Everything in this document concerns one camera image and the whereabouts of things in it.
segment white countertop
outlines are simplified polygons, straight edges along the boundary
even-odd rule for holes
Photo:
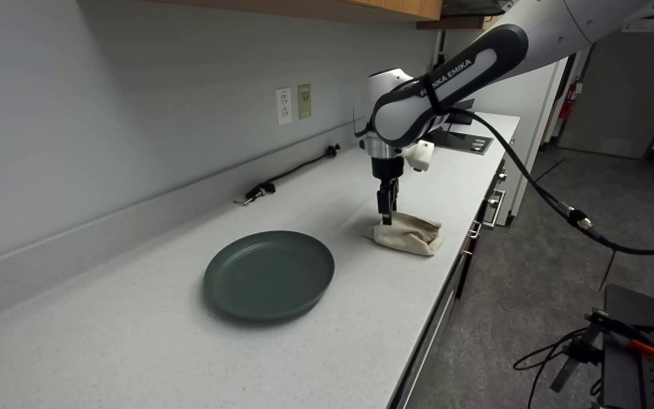
[[[483,118],[507,137],[517,124]],[[350,149],[0,313],[0,407],[386,407],[501,155],[498,144],[482,157],[436,149],[430,173],[402,178],[399,210],[442,223],[434,260],[361,237],[377,221],[377,182]],[[221,248],[263,230],[317,237],[336,276],[307,316],[235,328],[202,307],[202,276]]]

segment plate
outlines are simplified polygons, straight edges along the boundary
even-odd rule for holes
[[[233,240],[206,268],[206,301],[242,321],[286,321],[313,310],[334,276],[334,257],[317,239],[263,232]]]

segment electrical outlet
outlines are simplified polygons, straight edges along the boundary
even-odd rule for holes
[[[294,120],[291,88],[277,88],[277,118],[278,118],[278,124],[289,124]]]
[[[310,87],[309,84],[298,87],[298,116],[300,120],[310,118]]]

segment cabinet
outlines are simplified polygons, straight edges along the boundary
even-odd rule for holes
[[[442,0],[152,0],[325,21],[439,21]]]

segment floor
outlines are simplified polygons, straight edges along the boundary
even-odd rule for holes
[[[582,207],[610,239],[654,246],[654,164],[571,149],[537,157],[534,170],[554,195]],[[510,227],[482,237],[462,301],[442,324],[417,380],[410,409],[517,409],[532,372],[510,363],[584,324],[602,307],[610,251],[566,227],[534,190]],[[654,295],[654,257],[617,255],[608,282]],[[596,369],[578,369],[560,396],[548,366],[535,409],[588,409]]]

